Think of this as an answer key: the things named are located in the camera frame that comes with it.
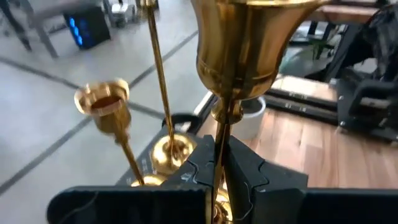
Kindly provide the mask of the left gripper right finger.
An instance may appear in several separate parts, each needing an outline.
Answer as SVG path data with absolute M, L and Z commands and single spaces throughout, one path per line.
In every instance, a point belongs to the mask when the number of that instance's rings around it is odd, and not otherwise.
M 308 175 L 267 161 L 235 137 L 225 176 L 234 224 L 297 224 Z

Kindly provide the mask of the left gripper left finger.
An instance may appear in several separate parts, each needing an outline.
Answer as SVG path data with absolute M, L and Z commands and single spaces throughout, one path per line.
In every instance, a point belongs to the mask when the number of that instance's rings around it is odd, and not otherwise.
M 197 184 L 213 187 L 215 178 L 215 140 L 211 135 L 195 136 L 197 146 L 188 159 L 162 186 Z

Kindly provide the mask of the tall gold candlestick holder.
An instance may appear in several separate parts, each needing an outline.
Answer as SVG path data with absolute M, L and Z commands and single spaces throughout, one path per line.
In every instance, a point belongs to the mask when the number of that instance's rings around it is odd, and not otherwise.
M 157 7 L 157 0 L 136 0 L 136 3 L 148 20 L 160 94 L 165 113 L 165 124 L 168 131 L 167 135 L 161 137 L 155 143 L 150 158 L 152 159 L 153 168 L 158 173 L 171 175 L 187 160 L 194 150 L 196 142 L 188 136 L 176 134 L 174 131 L 154 15 L 154 11 Z

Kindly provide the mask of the short gold candlestick holder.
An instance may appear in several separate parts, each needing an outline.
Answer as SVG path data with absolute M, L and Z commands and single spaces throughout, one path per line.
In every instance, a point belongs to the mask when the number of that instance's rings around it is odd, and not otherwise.
M 107 82 L 87 84 L 74 94 L 77 110 L 94 119 L 97 129 L 105 135 L 114 137 L 121 146 L 130 168 L 136 177 L 131 184 L 160 185 L 166 180 L 162 175 L 143 175 L 129 145 L 127 129 L 131 124 L 131 114 L 127 108 L 129 85 L 120 78 Z

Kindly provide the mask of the medium gold candlestick holder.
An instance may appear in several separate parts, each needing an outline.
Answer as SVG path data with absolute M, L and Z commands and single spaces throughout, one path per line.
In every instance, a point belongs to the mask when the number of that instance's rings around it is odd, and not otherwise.
M 197 72 L 218 97 L 211 113 L 215 178 L 205 224 L 213 224 L 216 196 L 225 176 L 231 128 L 243 118 L 241 102 L 273 84 L 297 27 L 328 0 L 191 0 L 198 23 Z

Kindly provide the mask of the snake plant in white pot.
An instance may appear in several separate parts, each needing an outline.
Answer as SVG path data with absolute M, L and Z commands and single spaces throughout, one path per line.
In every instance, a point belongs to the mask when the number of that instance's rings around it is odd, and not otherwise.
M 266 101 L 263 96 L 241 102 L 243 118 L 232 127 L 232 135 L 240 140 L 250 140 L 257 136 L 263 116 L 266 112 Z

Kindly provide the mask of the wooden table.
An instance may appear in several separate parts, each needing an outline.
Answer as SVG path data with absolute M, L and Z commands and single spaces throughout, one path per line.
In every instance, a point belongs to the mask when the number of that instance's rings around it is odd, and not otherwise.
M 373 7 L 327 5 L 311 13 L 306 21 L 364 24 L 377 11 Z

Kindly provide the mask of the black computer with blue lights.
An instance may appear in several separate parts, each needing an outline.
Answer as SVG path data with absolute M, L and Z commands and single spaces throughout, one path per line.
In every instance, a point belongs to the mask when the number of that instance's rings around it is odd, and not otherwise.
M 80 50 L 91 49 L 111 39 L 100 6 L 88 5 L 63 14 L 72 37 Z

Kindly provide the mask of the grey table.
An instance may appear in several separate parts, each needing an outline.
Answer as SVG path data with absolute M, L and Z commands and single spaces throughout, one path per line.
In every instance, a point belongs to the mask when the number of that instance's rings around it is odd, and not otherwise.
M 50 41 L 48 33 L 44 30 L 44 20 L 81 7 L 94 5 L 98 2 L 102 2 L 106 9 L 110 6 L 109 0 L 0 0 L 0 12 L 3 13 L 16 33 L 17 38 L 28 51 L 32 49 L 27 32 L 11 11 L 10 4 L 12 2 L 17 3 L 19 8 L 26 14 L 28 23 L 36 30 L 41 43 L 45 45 L 52 58 L 57 58 L 58 54 Z

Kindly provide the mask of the black aluminium rig frame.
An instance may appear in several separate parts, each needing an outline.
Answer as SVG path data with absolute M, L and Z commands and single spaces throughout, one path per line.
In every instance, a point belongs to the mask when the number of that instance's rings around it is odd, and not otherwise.
M 264 94 L 267 106 L 323 123 L 338 125 L 337 103 L 286 90 L 270 89 Z

